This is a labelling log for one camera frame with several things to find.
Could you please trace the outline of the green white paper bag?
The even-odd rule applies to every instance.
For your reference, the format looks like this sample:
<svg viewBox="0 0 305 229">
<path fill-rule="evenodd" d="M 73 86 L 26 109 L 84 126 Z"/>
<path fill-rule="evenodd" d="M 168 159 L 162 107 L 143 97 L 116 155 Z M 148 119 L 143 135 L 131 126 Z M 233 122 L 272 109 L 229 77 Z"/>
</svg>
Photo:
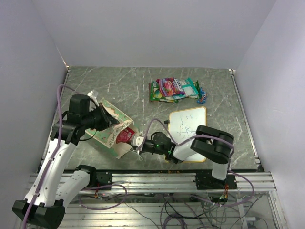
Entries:
<svg viewBox="0 0 305 229">
<path fill-rule="evenodd" d="M 122 139 L 121 132 L 123 130 L 131 129 L 135 135 L 141 135 L 141 130 L 134 124 L 134 121 L 118 109 L 116 106 L 111 104 L 106 99 L 102 98 L 100 103 L 106 109 L 106 111 L 112 115 L 119 123 L 113 127 L 110 127 L 103 131 L 96 131 L 93 129 L 87 129 L 85 131 L 86 137 L 92 137 L 95 142 L 102 147 L 103 151 L 112 154 L 117 159 L 120 159 L 127 152 L 131 151 L 132 146 L 128 143 L 119 142 L 117 137 Z"/>
</svg>

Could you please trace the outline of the green yellow chips bag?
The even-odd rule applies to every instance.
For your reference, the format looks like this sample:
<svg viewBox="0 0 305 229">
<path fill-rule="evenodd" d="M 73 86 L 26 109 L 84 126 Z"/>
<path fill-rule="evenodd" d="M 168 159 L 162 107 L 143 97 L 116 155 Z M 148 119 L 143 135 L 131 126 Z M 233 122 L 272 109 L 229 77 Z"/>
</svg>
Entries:
<svg viewBox="0 0 305 229">
<path fill-rule="evenodd" d="M 157 81 L 153 81 L 153 82 L 151 82 L 150 83 L 150 89 L 151 90 L 159 90 L 160 89 L 160 87 L 159 87 L 159 83 L 157 82 Z"/>
</svg>

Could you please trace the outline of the pink fruit candy bag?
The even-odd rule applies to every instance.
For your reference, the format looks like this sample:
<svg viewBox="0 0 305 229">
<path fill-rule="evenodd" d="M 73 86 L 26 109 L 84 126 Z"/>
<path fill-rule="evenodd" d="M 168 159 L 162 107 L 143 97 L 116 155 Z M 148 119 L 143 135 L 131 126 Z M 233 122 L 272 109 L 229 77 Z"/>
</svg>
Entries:
<svg viewBox="0 0 305 229">
<path fill-rule="evenodd" d="M 183 88 L 184 81 L 177 78 L 157 79 L 159 90 L 163 97 L 169 100 L 179 100 L 186 98 L 186 92 Z"/>
</svg>

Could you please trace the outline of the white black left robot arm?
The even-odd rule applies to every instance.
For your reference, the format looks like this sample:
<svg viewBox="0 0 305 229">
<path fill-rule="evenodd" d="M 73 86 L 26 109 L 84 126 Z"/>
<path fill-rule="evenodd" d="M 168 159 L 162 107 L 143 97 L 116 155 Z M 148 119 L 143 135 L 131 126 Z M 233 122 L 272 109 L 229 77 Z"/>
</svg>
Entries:
<svg viewBox="0 0 305 229">
<path fill-rule="evenodd" d="M 51 131 L 49 146 L 34 184 L 23 200 L 16 200 L 12 211 L 28 224 L 56 229 L 63 220 L 65 208 L 83 189 L 97 185 L 96 169 L 79 165 L 72 177 L 59 187 L 61 176 L 87 129 L 106 130 L 118 121 L 93 95 L 75 94 L 69 109 L 59 111 L 59 120 Z"/>
</svg>

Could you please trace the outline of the small red snack packet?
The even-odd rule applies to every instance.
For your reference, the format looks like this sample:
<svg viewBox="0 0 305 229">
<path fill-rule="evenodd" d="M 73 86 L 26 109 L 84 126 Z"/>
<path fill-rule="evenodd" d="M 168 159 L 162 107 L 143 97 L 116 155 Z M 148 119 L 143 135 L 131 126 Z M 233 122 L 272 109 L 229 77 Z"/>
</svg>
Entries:
<svg viewBox="0 0 305 229">
<path fill-rule="evenodd" d="M 128 143 L 135 134 L 135 131 L 127 127 L 123 129 L 116 138 L 116 143 Z"/>
</svg>

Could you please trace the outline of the teal snack packet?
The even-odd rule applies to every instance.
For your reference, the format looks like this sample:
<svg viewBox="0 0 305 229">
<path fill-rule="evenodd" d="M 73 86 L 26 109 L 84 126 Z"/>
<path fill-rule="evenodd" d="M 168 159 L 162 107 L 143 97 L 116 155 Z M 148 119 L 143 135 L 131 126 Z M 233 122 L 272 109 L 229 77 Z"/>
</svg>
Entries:
<svg viewBox="0 0 305 229">
<path fill-rule="evenodd" d="M 180 80 L 180 83 L 182 85 L 182 89 L 184 90 L 184 94 L 181 96 L 181 98 L 199 98 L 198 89 L 190 78 Z"/>
</svg>

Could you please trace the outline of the blue M&M's packet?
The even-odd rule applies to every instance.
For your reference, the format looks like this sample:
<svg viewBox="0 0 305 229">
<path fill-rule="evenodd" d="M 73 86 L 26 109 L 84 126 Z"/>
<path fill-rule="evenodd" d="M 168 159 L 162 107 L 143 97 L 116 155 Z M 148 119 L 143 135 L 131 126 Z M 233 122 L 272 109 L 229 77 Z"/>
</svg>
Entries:
<svg viewBox="0 0 305 229">
<path fill-rule="evenodd" d="M 197 100 L 198 104 L 204 104 L 206 103 L 208 93 L 201 87 L 199 91 L 200 98 Z"/>
</svg>

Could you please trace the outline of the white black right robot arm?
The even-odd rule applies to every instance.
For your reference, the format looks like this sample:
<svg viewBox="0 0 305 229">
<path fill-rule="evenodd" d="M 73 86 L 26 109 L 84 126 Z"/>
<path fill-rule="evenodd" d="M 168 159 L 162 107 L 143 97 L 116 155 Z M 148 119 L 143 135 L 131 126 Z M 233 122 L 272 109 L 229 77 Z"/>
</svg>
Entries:
<svg viewBox="0 0 305 229">
<path fill-rule="evenodd" d="M 144 136 L 133 136 L 131 146 L 138 151 L 164 155 L 167 162 L 179 164 L 188 157 L 199 154 L 213 163 L 211 185 L 222 188 L 227 183 L 227 174 L 234 152 L 234 137 L 228 132 L 200 125 L 195 135 L 176 143 L 163 132 L 154 133 L 150 139 Z"/>
</svg>

